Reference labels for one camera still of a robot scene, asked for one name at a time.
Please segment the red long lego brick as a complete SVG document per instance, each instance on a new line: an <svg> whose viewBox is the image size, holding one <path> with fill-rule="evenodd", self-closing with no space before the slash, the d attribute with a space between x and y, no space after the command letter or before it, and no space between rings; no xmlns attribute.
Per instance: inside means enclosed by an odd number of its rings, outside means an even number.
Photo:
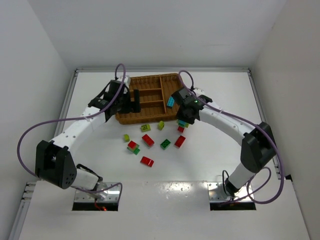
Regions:
<svg viewBox="0 0 320 240"><path fill-rule="evenodd" d="M154 140L148 134L143 135L141 138L148 147L152 147L155 144Z"/></svg>

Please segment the small lime lego brick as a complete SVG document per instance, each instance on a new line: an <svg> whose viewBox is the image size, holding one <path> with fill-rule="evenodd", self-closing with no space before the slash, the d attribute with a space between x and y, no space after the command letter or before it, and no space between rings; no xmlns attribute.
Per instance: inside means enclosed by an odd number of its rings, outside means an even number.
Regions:
<svg viewBox="0 0 320 240"><path fill-rule="evenodd" d="M130 136L128 134L123 135L123 140L127 143L130 141Z"/></svg>

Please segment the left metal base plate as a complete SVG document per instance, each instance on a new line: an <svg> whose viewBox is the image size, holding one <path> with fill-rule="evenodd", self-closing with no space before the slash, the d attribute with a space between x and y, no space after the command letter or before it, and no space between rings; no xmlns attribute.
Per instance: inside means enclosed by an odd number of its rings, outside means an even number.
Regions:
<svg viewBox="0 0 320 240"><path fill-rule="evenodd" d="M104 182L97 184L96 193L88 193L81 190L76 190L74 195L75 203L98 203L116 204L119 202L122 194L122 183L120 182Z"/></svg>

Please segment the dark green square lego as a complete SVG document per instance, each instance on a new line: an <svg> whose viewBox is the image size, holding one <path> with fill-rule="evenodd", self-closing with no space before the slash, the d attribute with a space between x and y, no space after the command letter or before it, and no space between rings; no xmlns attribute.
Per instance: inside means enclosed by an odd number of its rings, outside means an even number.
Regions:
<svg viewBox="0 0 320 240"><path fill-rule="evenodd" d="M168 140L168 139L165 139L161 144L160 144L160 147L163 149L163 150L166 150L169 145L171 144L171 142Z"/></svg>

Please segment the teal long lego brick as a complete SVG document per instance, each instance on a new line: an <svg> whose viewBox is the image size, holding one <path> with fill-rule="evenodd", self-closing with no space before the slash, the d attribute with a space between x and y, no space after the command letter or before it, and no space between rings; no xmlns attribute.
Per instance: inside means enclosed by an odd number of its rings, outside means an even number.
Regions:
<svg viewBox="0 0 320 240"><path fill-rule="evenodd" d="M172 108L174 107L174 104L175 104L175 100L173 99L172 96L170 96L170 97L168 98L166 107L172 109Z"/></svg>

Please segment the aluminium frame rail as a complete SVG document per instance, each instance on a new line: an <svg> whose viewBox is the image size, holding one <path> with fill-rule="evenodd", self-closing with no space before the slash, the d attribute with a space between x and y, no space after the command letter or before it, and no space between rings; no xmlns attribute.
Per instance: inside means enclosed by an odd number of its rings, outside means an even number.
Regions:
<svg viewBox="0 0 320 240"><path fill-rule="evenodd" d="M180 70L188 72L222 72L222 73L249 73L248 67L127 67L127 73L177 73ZM75 70L77 73L114 73L114 67L79 67Z"/></svg>

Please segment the red curved lego brick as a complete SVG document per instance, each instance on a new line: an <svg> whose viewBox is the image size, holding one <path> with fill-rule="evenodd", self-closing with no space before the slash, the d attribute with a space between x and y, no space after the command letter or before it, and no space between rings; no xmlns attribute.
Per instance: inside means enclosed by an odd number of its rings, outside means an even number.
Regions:
<svg viewBox="0 0 320 240"><path fill-rule="evenodd" d="M151 168L154 164L154 161L151 158L143 156L140 160L140 163Z"/></svg>

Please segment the brown wicker divided basket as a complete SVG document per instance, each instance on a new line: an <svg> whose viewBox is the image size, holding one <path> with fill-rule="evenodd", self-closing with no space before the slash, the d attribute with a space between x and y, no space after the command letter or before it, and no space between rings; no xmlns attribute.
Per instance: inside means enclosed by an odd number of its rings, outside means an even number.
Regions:
<svg viewBox="0 0 320 240"><path fill-rule="evenodd" d="M174 103L168 107L167 103L170 96L180 88L182 85L177 73L131 77L131 100L134 100L134 90L139 90L141 110L139 113L117 113L115 119L122 125L175 120L179 106Z"/></svg>

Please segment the red green stacked legos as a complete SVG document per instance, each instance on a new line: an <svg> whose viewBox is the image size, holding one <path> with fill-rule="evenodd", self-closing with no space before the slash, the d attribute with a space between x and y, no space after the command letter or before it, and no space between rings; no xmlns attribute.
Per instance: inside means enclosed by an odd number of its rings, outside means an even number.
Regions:
<svg viewBox="0 0 320 240"><path fill-rule="evenodd" d="M139 145L134 141L130 141L128 143L127 149L135 155L137 155L140 152Z"/></svg>

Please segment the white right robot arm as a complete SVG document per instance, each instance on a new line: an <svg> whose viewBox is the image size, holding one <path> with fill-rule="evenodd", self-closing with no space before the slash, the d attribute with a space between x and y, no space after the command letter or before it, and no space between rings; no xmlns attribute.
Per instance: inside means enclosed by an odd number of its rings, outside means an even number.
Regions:
<svg viewBox="0 0 320 240"><path fill-rule="evenodd" d="M225 193L234 196L255 174L276 155L268 139L259 129L243 120L214 111L202 101L211 103L212 99L199 94L197 99L186 88L175 91L172 95L179 105L178 120L193 124L195 120L207 123L222 131L241 146L240 163L223 181Z"/></svg>

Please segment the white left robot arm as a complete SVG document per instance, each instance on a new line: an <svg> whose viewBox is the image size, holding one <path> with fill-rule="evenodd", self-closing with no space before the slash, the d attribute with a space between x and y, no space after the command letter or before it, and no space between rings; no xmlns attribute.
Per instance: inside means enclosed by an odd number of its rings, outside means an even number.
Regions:
<svg viewBox="0 0 320 240"><path fill-rule="evenodd" d="M140 92L130 92L131 79L111 80L61 134L50 141L42 140L36 147L35 175L61 189L69 187L95 191L102 177L81 164L73 156L80 145L112 116L138 113Z"/></svg>

